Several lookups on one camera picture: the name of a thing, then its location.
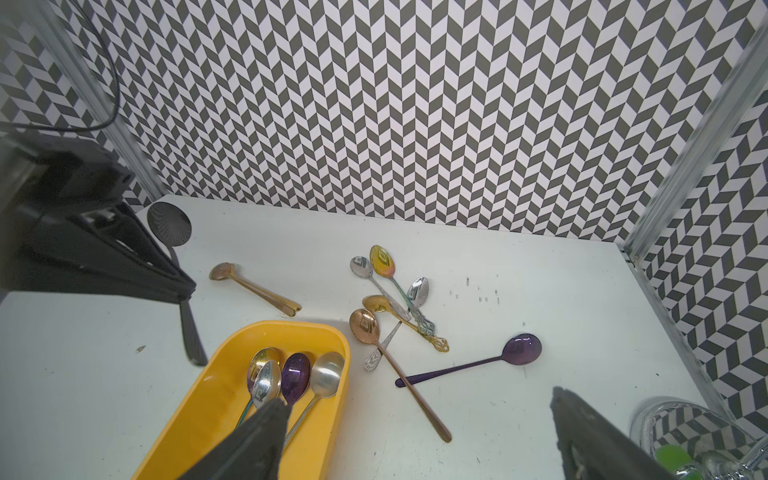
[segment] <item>yellow plastic container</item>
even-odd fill
[[[296,352],[307,354],[313,364],[327,352],[344,357],[339,392],[318,401],[280,461],[280,480],[325,478],[347,393],[349,343],[330,326],[269,321],[238,330],[222,343],[144,457],[134,480],[176,479],[229,435],[250,399],[245,383],[250,360],[268,346],[278,349],[283,361]],[[293,406],[288,430],[312,397],[310,387]]]

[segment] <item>gold spoon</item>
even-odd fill
[[[349,317],[349,328],[352,329],[353,335],[359,341],[368,345],[376,345],[382,355],[386,357],[386,359],[392,365],[392,368],[395,369],[402,381],[406,384],[408,390],[411,392],[411,395],[413,395],[413,398],[416,399],[416,403],[422,407],[422,411],[425,415],[427,415],[427,419],[429,419],[429,422],[432,423],[433,427],[435,427],[435,430],[437,431],[437,434],[440,435],[442,441],[445,443],[450,443],[453,437],[451,436],[451,432],[448,430],[448,427],[446,427],[445,424],[440,421],[437,414],[432,410],[432,408],[429,407],[426,400],[424,400],[424,397],[422,397],[421,394],[415,388],[413,388],[411,382],[409,382],[406,378],[405,373],[402,372],[397,363],[395,363],[395,360],[389,356],[386,349],[381,345],[381,343],[379,343],[379,322],[376,321],[376,317],[373,315],[373,313],[364,308],[355,310]]]
[[[383,295],[367,296],[366,298],[362,299],[362,305],[372,312],[391,313],[397,320],[411,327],[416,331],[416,333],[423,336],[424,339],[426,339],[427,342],[430,342],[432,346],[435,347],[435,350],[437,350],[438,352],[448,352],[450,350],[450,348],[448,347],[448,340],[444,338],[440,338],[438,336],[426,335],[424,333],[419,332],[419,329],[416,326],[414,326],[410,322],[407,322],[400,315],[395,313],[395,310],[392,308],[392,304],[389,303],[389,300],[387,300],[385,296]]]
[[[211,280],[224,280],[224,279],[230,278],[238,282],[240,285],[246,287],[251,292],[254,292],[256,295],[265,299],[267,302],[271,303],[279,311],[285,313],[288,316],[295,316],[296,312],[301,310],[301,305],[299,305],[298,303],[292,300],[288,300],[284,296],[280,296],[276,293],[270,292],[266,288],[262,286],[258,286],[255,283],[249,282],[244,278],[240,278],[237,275],[235,266],[232,263],[229,263],[229,262],[219,263],[210,271],[209,277]]]
[[[413,315],[413,318],[415,318],[416,322],[419,324],[419,333],[434,336],[435,324],[427,320],[421,311],[413,306],[413,302],[411,302],[408,295],[402,291],[397,280],[395,280],[395,261],[392,259],[392,255],[389,255],[389,252],[384,250],[384,247],[374,245],[371,247],[370,257],[374,271],[394,283],[395,287],[397,287],[397,291],[399,291],[402,298],[406,300],[411,315]]]

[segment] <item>black and white wallpaper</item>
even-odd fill
[[[766,14],[763,0],[84,8],[176,194],[618,243]]]
[[[644,268],[740,425],[768,433],[768,85]]]
[[[29,24],[5,13],[0,19],[0,119],[59,127],[85,127],[103,120],[91,116]],[[114,152],[103,132],[65,136],[95,139]],[[150,203],[136,180],[123,197],[134,210]]]

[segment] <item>black cable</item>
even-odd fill
[[[110,115],[109,119],[105,122],[102,122],[98,125],[94,125],[92,127],[52,127],[48,125],[35,125],[35,124],[17,124],[14,122],[9,121],[0,121],[0,128],[7,130],[12,128],[24,128],[26,130],[44,130],[44,131],[57,131],[59,133],[65,134],[65,133],[73,133],[73,134],[81,134],[89,131],[94,130],[101,130],[102,128],[106,128],[114,122],[114,120],[118,117],[120,114],[120,83],[118,82],[118,70],[114,66],[114,60],[112,60],[112,55],[109,54],[109,50],[107,50],[107,45],[104,42],[104,39],[99,35],[98,30],[96,29],[96,25],[93,24],[91,19],[85,14],[82,7],[78,4],[78,0],[70,0],[70,5],[73,5],[78,12],[80,12],[80,15],[85,20],[85,23],[88,24],[89,29],[93,32],[94,35],[96,35],[96,38],[98,38],[99,45],[101,46],[101,50],[104,51],[104,56],[109,61],[109,68],[112,73],[112,94],[114,95],[114,110],[112,111],[112,115]]]

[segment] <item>white tabletop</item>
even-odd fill
[[[242,326],[284,318],[235,283],[208,280],[223,261],[301,303],[296,319],[348,336],[349,397],[329,479],[562,478],[554,386],[624,433],[649,397],[704,404],[612,243],[164,200],[193,224],[190,242],[176,250],[197,282],[190,303],[209,355]],[[386,361],[362,369],[372,347],[354,340],[347,321],[376,288],[353,276],[349,260],[376,243],[394,257],[404,288],[429,278],[423,311],[451,346],[438,353],[401,329],[390,352],[407,374],[497,356],[517,333],[543,343],[529,366],[495,362],[417,385],[451,430],[450,444],[394,386]],[[379,319],[383,334],[395,325],[388,314]],[[3,478],[129,478],[200,372],[184,355],[178,307],[148,300],[10,293],[0,304],[0,339]]]

